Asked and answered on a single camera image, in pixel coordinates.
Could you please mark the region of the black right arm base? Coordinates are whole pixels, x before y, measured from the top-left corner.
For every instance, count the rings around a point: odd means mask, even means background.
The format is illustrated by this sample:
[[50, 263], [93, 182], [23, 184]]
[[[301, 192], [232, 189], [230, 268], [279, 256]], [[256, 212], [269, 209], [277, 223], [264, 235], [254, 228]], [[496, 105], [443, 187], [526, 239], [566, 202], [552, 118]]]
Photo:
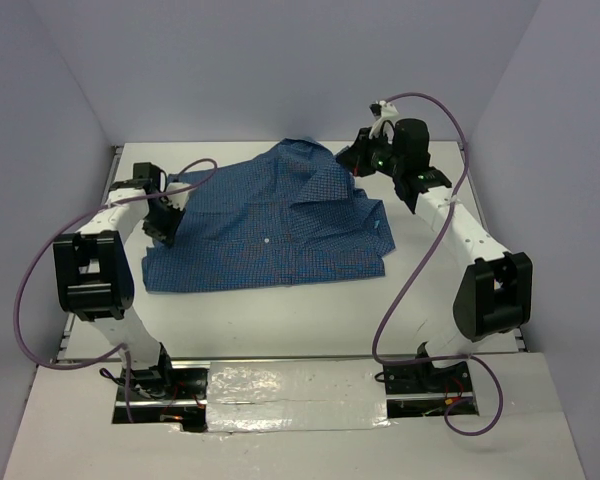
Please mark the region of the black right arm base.
[[390, 419], [443, 416], [459, 400], [451, 415], [476, 415], [473, 385], [466, 361], [437, 369], [430, 363], [384, 366], [374, 375], [383, 385]]

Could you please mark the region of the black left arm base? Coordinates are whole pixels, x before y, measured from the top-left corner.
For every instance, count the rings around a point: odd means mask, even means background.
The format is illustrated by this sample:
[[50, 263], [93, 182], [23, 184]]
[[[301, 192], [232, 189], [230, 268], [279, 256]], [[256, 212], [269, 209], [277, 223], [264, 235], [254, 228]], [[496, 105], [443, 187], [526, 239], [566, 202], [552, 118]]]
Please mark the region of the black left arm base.
[[174, 424], [185, 432], [202, 433], [207, 430], [207, 388], [209, 368], [176, 365], [166, 386], [141, 386], [131, 380], [129, 403], [126, 403], [124, 373], [113, 377], [104, 368], [100, 375], [108, 375], [117, 386], [113, 424]]

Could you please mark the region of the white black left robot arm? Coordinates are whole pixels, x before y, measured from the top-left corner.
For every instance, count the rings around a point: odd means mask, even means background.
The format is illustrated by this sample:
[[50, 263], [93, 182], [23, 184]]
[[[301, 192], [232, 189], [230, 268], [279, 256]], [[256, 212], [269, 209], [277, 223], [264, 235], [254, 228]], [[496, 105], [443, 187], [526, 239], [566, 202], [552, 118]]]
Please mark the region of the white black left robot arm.
[[161, 342], [134, 310], [135, 285], [124, 249], [137, 225], [152, 240], [170, 248], [184, 217], [189, 194], [182, 183], [166, 185], [166, 174], [145, 162], [133, 166], [131, 179], [110, 187], [105, 209], [78, 231], [53, 241], [59, 303], [62, 309], [99, 331], [120, 356], [131, 387], [149, 398], [164, 398], [176, 374]]

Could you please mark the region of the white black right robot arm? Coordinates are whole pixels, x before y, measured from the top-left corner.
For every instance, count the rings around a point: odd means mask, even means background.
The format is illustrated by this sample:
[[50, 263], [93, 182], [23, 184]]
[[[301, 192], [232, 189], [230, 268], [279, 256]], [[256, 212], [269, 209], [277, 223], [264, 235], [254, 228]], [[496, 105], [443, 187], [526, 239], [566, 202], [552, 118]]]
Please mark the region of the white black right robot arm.
[[391, 135], [362, 128], [336, 160], [356, 177], [389, 176], [398, 198], [431, 228], [435, 245], [445, 246], [463, 272], [450, 323], [420, 345], [414, 366], [417, 384], [436, 391], [487, 338], [530, 320], [532, 261], [495, 240], [461, 204], [454, 183], [430, 163], [424, 121], [399, 120]]

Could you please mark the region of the blue plaid long sleeve shirt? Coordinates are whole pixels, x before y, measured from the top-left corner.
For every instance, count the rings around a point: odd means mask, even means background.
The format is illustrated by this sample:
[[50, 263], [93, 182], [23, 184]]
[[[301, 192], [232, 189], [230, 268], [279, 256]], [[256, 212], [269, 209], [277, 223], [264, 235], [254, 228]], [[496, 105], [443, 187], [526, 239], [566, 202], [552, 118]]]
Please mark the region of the blue plaid long sleeve shirt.
[[151, 293], [203, 293], [382, 277], [395, 248], [384, 204], [323, 145], [284, 139], [198, 185], [172, 247], [142, 260]]

